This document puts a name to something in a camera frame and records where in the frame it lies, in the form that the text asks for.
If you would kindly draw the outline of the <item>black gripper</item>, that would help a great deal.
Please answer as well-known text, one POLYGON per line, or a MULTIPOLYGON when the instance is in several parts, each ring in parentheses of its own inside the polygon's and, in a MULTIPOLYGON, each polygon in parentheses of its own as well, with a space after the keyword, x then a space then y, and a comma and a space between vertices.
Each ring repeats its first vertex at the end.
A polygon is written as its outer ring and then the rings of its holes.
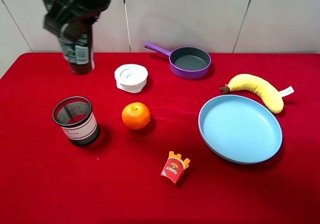
POLYGON ((47 13, 43 28, 58 36, 64 25, 64 37, 76 41, 105 11, 111 0, 42 0, 47 13))

